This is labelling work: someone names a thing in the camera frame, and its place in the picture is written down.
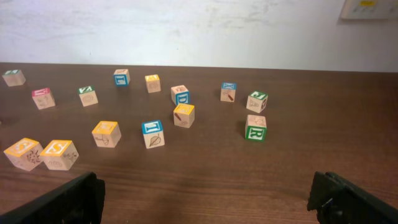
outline alphabet block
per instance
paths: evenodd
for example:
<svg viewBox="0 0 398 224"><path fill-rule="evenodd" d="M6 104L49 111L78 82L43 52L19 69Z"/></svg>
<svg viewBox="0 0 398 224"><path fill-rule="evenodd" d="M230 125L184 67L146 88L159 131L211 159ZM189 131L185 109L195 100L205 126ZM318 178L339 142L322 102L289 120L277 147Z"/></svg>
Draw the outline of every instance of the alphabet block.
<svg viewBox="0 0 398 224"><path fill-rule="evenodd" d="M98 103L97 95L93 86L79 88L79 96L83 106L89 106Z"/></svg>
<svg viewBox="0 0 398 224"><path fill-rule="evenodd" d="M190 128L195 120L195 107L185 103L180 103L173 111L174 125L183 128Z"/></svg>
<svg viewBox="0 0 398 224"><path fill-rule="evenodd" d="M113 74L116 86L128 86L130 82L130 74L128 69L116 69Z"/></svg>
<svg viewBox="0 0 398 224"><path fill-rule="evenodd" d="M26 81L24 74L21 70L10 70L6 71L2 75L4 81L6 81L9 87L23 85Z"/></svg>
<svg viewBox="0 0 398 224"><path fill-rule="evenodd" d="M234 102L235 101L236 84L223 83L221 85L221 101Z"/></svg>
<svg viewBox="0 0 398 224"><path fill-rule="evenodd" d="M260 113L267 105L268 95L260 91L254 91L248 96L248 103L246 108Z"/></svg>
<svg viewBox="0 0 398 224"><path fill-rule="evenodd" d="M79 157L71 140L53 140L40 155L50 170L69 170Z"/></svg>
<svg viewBox="0 0 398 224"><path fill-rule="evenodd" d="M148 93L160 91L160 78L158 75L146 75L145 81L147 83Z"/></svg>
<svg viewBox="0 0 398 224"><path fill-rule="evenodd" d="M172 100L175 105L191 102L189 91L185 85L172 87Z"/></svg>
<svg viewBox="0 0 398 224"><path fill-rule="evenodd" d="M147 149L164 146L163 127L160 120L143 123L142 133Z"/></svg>
<svg viewBox="0 0 398 224"><path fill-rule="evenodd" d="M122 137L115 121L100 121L91 133L98 147L116 147Z"/></svg>
<svg viewBox="0 0 398 224"><path fill-rule="evenodd" d="M266 117L248 115L246 128L244 130L245 138L253 141L264 141L266 138L267 123Z"/></svg>
<svg viewBox="0 0 398 224"><path fill-rule="evenodd" d="M55 106L55 100L50 88L32 91L32 98L39 110Z"/></svg>
<svg viewBox="0 0 398 224"><path fill-rule="evenodd" d="M43 151L39 142L24 138L4 151L12 164L20 169L31 171L42 163L40 153Z"/></svg>

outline electrical outlet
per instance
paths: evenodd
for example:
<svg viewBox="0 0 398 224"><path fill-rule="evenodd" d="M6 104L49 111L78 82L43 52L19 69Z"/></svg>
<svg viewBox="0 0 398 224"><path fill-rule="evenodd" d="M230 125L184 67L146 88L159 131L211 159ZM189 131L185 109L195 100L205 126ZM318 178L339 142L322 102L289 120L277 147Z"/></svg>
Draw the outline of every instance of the electrical outlet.
<svg viewBox="0 0 398 224"><path fill-rule="evenodd" d="M342 19L398 19L398 0L346 0Z"/></svg>

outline block with green top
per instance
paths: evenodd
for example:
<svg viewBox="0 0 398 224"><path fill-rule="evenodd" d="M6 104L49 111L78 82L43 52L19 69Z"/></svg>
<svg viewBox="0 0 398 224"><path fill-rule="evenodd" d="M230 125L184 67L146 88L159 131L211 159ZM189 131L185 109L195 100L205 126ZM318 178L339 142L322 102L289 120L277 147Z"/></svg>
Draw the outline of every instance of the block with green top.
<svg viewBox="0 0 398 224"><path fill-rule="evenodd" d="M261 93L260 91L254 91L250 93L248 97L248 103L246 104L246 108L260 113L267 105L268 94Z"/></svg>
<svg viewBox="0 0 398 224"><path fill-rule="evenodd" d="M2 75L9 87L23 85L26 81L24 74L21 70L9 70Z"/></svg>
<svg viewBox="0 0 398 224"><path fill-rule="evenodd" d="M89 106L98 103L97 95L93 86L79 88L79 96L83 106Z"/></svg>
<svg viewBox="0 0 398 224"><path fill-rule="evenodd" d="M248 115L244 136L247 140L264 141L267 132L265 116Z"/></svg>

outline wood grain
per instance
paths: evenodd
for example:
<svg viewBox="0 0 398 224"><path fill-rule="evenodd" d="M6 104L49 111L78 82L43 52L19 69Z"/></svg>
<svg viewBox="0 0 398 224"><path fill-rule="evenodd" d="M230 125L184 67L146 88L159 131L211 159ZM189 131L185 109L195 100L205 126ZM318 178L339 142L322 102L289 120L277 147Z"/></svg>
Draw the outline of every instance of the wood grain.
<svg viewBox="0 0 398 224"><path fill-rule="evenodd" d="M113 72L128 68L128 87ZM45 147L71 139L80 154L70 171L31 172L0 156L0 213L86 171L106 182L103 223L317 223L306 211L316 170L333 171L398 207L398 75L240 68L43 65L22 69L25 85L0 82L0 147L27 137ZM144 76L159 74L148 94ZM220 102L222 82L238 84ZM99 103L83 107L77 89L93 85ZM170 87L185 85L195 105L190 129L174 126ZM31 91L49 87L56 106L38 110ZM269 94L265 142L244 139L248 94ZM141 123L160 119L164 147L145 149ZM91 135L119 122L116 148Z"/></svg>

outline wall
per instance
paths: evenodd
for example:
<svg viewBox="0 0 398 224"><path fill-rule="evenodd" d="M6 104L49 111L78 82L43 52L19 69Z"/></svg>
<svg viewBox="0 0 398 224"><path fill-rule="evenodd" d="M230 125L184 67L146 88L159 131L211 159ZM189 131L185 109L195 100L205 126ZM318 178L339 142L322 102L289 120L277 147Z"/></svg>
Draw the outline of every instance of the wall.
<svg viewBox="0 0 398 224"><path fill-rule="evenodd" d="M0 61L398 72L398 22L344 0L0 0Z"/></svg>

